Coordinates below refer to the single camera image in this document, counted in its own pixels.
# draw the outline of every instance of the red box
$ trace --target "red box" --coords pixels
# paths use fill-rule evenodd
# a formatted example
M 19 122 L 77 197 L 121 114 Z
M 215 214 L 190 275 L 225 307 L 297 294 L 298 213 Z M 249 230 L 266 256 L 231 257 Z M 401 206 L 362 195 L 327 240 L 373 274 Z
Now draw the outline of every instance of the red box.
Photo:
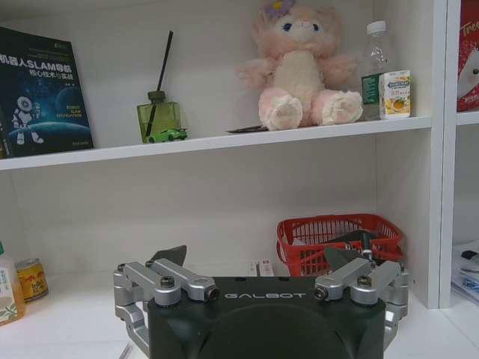
M 479 1 L 463 0 L 459 39 L 457 110 L 479 108 Z

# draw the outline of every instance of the green toy car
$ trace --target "green toy car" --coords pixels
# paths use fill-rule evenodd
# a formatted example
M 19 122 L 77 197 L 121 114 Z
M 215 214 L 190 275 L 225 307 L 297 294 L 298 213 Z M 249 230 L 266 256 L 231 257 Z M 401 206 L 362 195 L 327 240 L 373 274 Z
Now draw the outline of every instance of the green toy car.
M 158 142 L 172 142 L 175 140 L 184 140 L 188 137 L 186 129 L 166 129 L 155 135 L 151 135 L 148 138 L 148 142 L 155 144 Z

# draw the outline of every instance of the reed diffuser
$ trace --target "reed diffuser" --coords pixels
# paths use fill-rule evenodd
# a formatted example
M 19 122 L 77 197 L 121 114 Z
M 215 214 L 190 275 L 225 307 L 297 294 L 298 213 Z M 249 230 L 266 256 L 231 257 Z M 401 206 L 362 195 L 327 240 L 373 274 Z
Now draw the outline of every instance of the reed diffuser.
M 181 127 L 180 106 L 176 102 L 167 102 L 165 92 L 162 90 L 172 40 L 173 31 L 170 31 L 158 86 L 155 91 L 148 92 L 148 99 L 151 103 L 138 106 L 141 139 L 145 144 L 157 142 L 156 138 L 162 138 L 162 134 L 168 130 Z M 174 139 L 176 139 L 174 136 L 168 134 L 165 136 L 166 141 L 173 141 Z

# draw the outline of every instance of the canned drink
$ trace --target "canned drink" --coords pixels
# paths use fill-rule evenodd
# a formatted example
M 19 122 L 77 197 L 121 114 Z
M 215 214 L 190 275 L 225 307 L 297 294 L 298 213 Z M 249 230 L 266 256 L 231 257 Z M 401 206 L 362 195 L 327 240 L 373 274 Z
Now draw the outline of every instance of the canned drink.
M 45 272 L 38 258 L 23 260 L 15 266 L 20 284 L 22 285 L 25 303 L 42 298 L 48 294 Z

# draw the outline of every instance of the black reed stick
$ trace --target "black reed stick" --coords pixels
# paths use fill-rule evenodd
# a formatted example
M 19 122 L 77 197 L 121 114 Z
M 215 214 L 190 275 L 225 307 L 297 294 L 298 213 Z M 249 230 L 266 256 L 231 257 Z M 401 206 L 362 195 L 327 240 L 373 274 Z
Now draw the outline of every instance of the black reed stick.
M 162 72 L 159 75 L 158 86 L 156 87 L 157 91 L 161 91 L 161 88 L 162 88 L 163 77 L 165 76 L 166 63 L 168 62 L 168 56 L 170 55 L 172 40 L 173 40 L 173 31 L 170 31 L 170 34 L 168 35 L 168 42 L 166 43 L 165 57 L 163 58 Z M 155 113 L 156 113 L 156 105 L 153 105 L 153 108 L 151 109 L 151 113 L 150 113 L 150 120 L 148 121 L 148 127 L 147 127 L 147 133 L 146 133 L 147 137 L 151 135 L 153 122 L 155 120 Z
M 165 57 L 163 58 L 162 73 L 159 76 L 157 91 L 160 91 L 163 83 L 163 76 L 165 75 L 166 63 L 168 62 L 168 56 L 170 55 L 171 41 L 173 40 L 173 31 L 170 31 L 168 35 L 168 42 L 166 44 Z

